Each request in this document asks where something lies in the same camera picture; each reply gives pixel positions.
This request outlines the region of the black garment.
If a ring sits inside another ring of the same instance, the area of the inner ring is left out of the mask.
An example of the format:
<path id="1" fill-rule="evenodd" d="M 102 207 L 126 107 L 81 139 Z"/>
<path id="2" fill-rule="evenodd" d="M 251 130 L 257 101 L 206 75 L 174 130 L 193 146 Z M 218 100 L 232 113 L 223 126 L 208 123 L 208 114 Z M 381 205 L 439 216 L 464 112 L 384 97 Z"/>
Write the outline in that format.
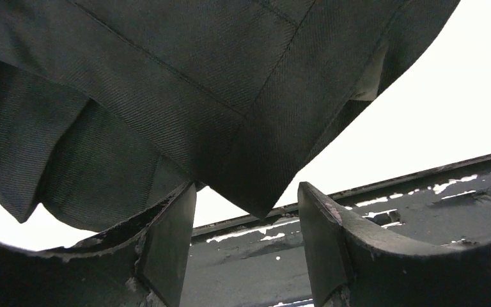
<path id="1" fill-rule="evenodd" d="M 0 1 L 0 204 L 101 232 L 184 182 L 265 217 L 457 1 Z"/>

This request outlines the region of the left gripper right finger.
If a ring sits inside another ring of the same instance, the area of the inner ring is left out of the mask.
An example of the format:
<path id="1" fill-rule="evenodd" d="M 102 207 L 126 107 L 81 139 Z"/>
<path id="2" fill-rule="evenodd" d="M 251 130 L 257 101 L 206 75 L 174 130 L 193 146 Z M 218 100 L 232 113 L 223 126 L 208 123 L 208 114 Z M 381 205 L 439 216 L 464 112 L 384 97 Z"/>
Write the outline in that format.
<path id="1" fill-rule="evenodd" d="M 437 246 L 382 228 L 302 182 L 315 306 L 491 306 L 491 243 Z"/>

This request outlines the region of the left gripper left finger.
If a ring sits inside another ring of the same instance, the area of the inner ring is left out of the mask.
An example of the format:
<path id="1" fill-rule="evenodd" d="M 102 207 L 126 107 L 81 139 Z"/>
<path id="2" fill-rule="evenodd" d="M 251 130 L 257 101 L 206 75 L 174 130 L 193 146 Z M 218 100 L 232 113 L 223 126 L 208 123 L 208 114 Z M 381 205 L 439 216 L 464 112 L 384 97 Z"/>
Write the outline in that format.
<path id="1" fill-rule="evenodd" d="M 195 205 L 186 183 L 71 248 L 0 243 L 0 306 L 178 306 Z"/>

